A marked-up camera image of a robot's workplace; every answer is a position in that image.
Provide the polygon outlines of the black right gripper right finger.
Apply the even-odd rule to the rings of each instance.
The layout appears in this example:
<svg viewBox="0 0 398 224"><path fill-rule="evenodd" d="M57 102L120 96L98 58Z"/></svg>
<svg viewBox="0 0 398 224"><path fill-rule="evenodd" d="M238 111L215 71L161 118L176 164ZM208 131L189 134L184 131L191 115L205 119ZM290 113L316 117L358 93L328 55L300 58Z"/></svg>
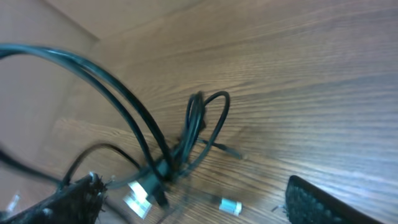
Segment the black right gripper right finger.
<svg viewBox="0 0 398 224"><path fill-rule="evenodd" d="M297 175L290 176L285 190L285 213L291 223L381 223Z"/></svg>

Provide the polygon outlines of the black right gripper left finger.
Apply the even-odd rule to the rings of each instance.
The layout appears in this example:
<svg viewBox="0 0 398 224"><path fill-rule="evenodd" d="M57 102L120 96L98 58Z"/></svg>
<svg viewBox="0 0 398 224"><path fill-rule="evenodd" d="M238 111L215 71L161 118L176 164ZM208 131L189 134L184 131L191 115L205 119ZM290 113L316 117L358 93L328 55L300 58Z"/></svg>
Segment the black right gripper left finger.
<svg viewBox="0 0 398 224"><path fill-rule="evenodd" d="M87 175L34 206L1 220L1 224L95 223L106 191L98 175Z"/></svg>

